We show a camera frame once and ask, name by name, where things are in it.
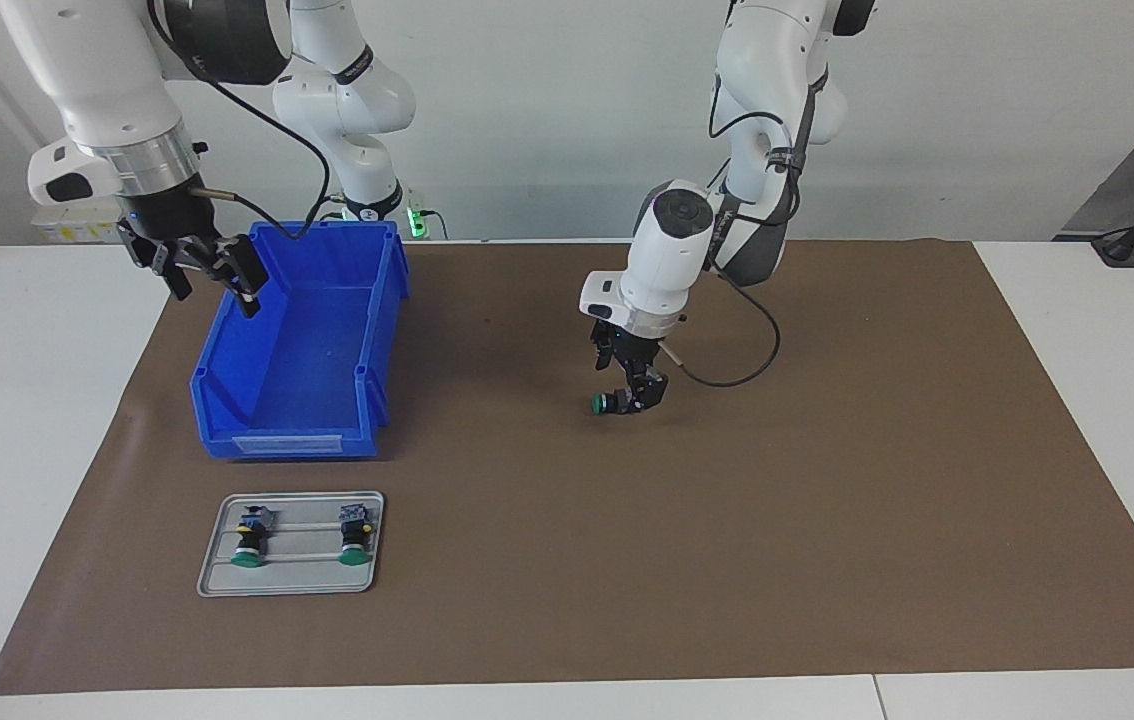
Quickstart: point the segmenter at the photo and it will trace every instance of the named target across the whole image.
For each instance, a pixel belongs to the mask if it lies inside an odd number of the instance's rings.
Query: green cap
[[[340,565],[357,568],[358,565],[366,565],[367,562],[371,562],[371,556],[366,551],[358,550],[356,547],[340,551]]]
[[[255,552],[235,552],[229,561],[239,566],[239,568],[260,568],[261,565],[265,564]]]

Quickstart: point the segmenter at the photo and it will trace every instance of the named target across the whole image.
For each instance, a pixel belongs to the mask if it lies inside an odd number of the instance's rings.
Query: blue plastic container
[[[220,300],[189,381],[202,444],[230,459],[374,456],[408,295],[397,227],[315,223],[294,242],[256,223],[251,238],[270,281],[251,320]]]

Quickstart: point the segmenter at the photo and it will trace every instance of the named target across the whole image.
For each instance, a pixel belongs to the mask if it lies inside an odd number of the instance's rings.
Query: silver tray
[[[375,530],[369,540],[371,562],[349,568],[340,554],[340,507],[362,502]],[[238,545],[238,519],[248,506],[278,513],[265,539],[265,564],[239,568],[229,562]],[[271,594],[362,592],[371,587],[380,556],[380,524],[386,498],[379,492],[290,492],[229,495],[220,503],[215,528],[202,561],[198,594],[203,598],[251,598]]]

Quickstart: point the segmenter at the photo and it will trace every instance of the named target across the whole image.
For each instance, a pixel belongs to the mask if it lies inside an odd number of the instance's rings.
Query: brown mat
[[[0,657],[0,693],[1134,666],[1134,525],[968,245],[799,242],[782,361],[593,418],[573,303],[623,247],[420,247],[379,460],[225,464],[170,305]],[[672,338],[768,350],[721,282]],[[234,492],[379,489],[365,594],[203,600]]]

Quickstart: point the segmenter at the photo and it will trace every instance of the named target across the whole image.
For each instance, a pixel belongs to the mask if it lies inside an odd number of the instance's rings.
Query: blue bin
[[[299,223],[287,223],[288,232]],[[407,259],[393,223],[251,231],[270,282],[247,320],[220,300],[189,389],[202,444],[228,459],[370,457]]]

